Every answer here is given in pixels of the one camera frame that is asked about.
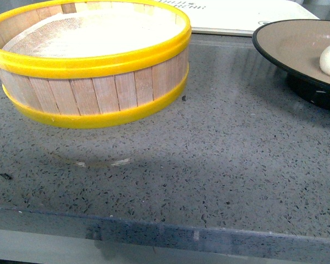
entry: plate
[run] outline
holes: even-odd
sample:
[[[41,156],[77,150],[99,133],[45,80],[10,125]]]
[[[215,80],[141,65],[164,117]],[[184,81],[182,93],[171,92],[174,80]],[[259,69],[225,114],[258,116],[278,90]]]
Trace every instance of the plate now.
[[[255,48],[288,73],[288,85],[303,99],[330,110],[330,76],[319,66],[330,45],[329,20],[283,20],[258,28]]]

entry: speckled quartz countertop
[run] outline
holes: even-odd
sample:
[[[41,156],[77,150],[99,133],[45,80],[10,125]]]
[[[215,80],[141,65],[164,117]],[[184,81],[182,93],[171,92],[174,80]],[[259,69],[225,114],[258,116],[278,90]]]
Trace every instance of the speckled quartz countertop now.
[[[0,83],[0,229],[330,263],[330,112],[285,77],[251,38],[193,35],[185,101],[95,130]]]

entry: sieve mesh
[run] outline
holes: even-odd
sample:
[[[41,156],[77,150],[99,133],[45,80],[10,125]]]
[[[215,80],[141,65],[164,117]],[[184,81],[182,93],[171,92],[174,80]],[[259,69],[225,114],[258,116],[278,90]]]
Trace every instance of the sieve mesh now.
[[[81,58],[150,47],[183,29],[170,16],[129,10],[85,10],[56,14],[26,29],[3,49],[49,58]]]

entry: yellow plastic band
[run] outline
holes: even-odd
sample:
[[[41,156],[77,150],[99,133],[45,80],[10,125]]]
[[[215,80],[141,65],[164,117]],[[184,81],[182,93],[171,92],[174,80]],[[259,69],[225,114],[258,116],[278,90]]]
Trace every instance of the yellow plastic band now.
[[[182,93],[186,85],[189,67],[183,80],[173,90],[163,95],[162,97],[143,104],[142,106],[130,108],[120,112],[112,112],[106,114],[96,115],[59,115],[48,114],[40,112],[19,103],[6,90],[3,85],[3,90],[7,97],[13,102],[17,110],[23,115],[43,124],[53,125],[61,128],[75,128],[75,129],[90,129],[90,128],[104,128],[121,125],[145,118],[151,114],[159,112],[167,107]]]
[[[0,15],[0,22],[34,9],[60,4],[88,2],[85,0],[54,0],[26,5]],[[89,58],[39,58],[25,56],[0,49],[0,68],[11,73],[37,78],[77,79],[93,78],[132,72],[164,62],[183,51],[190,41],[191,26],[188,16],[170,5],[152,0],[110,0],[106,2],[129,2],[147,4],[180,16],[185,27],[177,36],[157,45],[125,53]]]

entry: black plate rim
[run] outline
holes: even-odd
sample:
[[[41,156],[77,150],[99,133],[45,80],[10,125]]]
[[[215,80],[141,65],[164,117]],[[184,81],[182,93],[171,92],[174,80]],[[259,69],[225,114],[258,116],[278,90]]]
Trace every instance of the black plate rim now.
[[[277,67],[285,70],[287,73],[292,74],[298,78],[303,79],[304,81],[307,81],[308,83],[311,83],[313,85],[316,85],[322,89],[328,90],[330,91],[330,84],[328,82],[324,82],[322,80],[316,79],[312,76],[309,76],[307,74],[301,73],[300,71],[280,62],[278,59],[274,58],[273,56],[271,56],[268,52],[266,52],[262,46],[260,45],[260,43],[258,42],[257,36],[260,30],[262,30],[263,28],[265,28],[266,26],[270,26],[272,24],[276,24],[276,23],[284,23],[286,21],[329,21],[330,20],[321,20],[321,19],[287,19],[287,20],[280,20],[280,21],[275,21],[263,26],[260,26],[258,29],[256,29],[253,32],[252,35],[252,42],[254,47],[259,51],[260,54],[262,54],[266,59],[268,59],[268,61],[270,61],[271,63],[275,64]]]

